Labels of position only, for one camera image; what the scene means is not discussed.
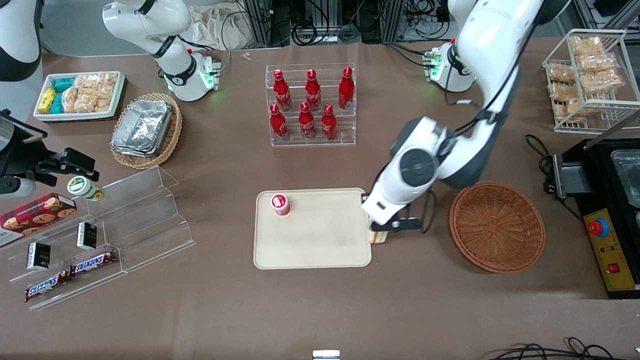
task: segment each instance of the red plaid cookie box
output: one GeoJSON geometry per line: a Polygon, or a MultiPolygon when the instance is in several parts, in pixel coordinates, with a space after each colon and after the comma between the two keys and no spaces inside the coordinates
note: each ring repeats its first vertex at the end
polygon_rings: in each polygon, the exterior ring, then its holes
{"type": "Polygon", "coordinates": [[[0,216],[0,247],[51,224],[75,215],[76,204],[57,193],[49,193],[0,216]]]}

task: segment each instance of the yellow snack box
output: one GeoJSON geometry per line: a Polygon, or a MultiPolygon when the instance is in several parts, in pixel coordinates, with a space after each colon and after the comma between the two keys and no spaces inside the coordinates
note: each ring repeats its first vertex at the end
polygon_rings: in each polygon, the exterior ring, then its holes
{"type": "Polygon", "coordinates": [[[56,91],[52,87],[45,90],[40,103],[38,104],[38,111],[43,114],[48,114],[51,111],[51,105],[56,98],[56,91]]]}

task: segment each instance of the small jar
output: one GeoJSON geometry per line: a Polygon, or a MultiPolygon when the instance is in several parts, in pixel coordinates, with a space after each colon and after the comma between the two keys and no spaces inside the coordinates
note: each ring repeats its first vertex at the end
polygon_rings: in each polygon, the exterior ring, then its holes
{"type": "Polygon", "coordinates": [[[271,207],[280,216],[285,216],[291,211],[291,207],[289,206],[289,199],[287,199],[287,197],[283,193],[277,193],[271,197],[271,207]]]}
{"type": "Polygon", "coordinates": [[[104,198],[104,189],[84,176],[76,176],[71,179],[67,184],[67,190],[73,195],[84,197],[89,201],[100,201],[104,198]]]}

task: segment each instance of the red cup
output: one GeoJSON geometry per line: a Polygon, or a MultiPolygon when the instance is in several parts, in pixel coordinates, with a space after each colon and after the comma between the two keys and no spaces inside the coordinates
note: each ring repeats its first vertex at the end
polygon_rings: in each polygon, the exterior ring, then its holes
{"type": "Polygon", "coordinates": [[[271,197],[271,207],[280,216],[285,216],[291,211],[289,199],[283,193],[276,193],[271,197]]]}

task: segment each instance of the yellow control panel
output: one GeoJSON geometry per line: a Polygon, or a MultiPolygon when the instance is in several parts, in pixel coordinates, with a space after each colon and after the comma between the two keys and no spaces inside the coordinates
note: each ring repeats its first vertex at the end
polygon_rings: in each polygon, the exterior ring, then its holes
{"type": "Polygon", "coordinates": [[[606,209],[584,217],[593,251],[598,259],[600,272],[609,291],[634,290],[631,271],[606,209]]]}

